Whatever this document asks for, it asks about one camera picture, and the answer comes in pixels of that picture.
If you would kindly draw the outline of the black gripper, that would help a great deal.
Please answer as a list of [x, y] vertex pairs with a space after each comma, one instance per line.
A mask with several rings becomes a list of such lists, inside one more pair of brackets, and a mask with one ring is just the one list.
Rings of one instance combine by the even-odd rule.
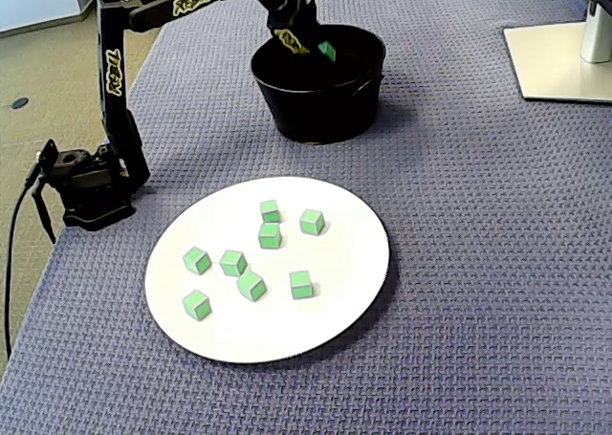
[[267, 0], [267, 26], [271, 34], [288, 30], [305, 37], [306, 57], [317, 63], [330, 64], [330, 42], [317, 22], [315, 0]]

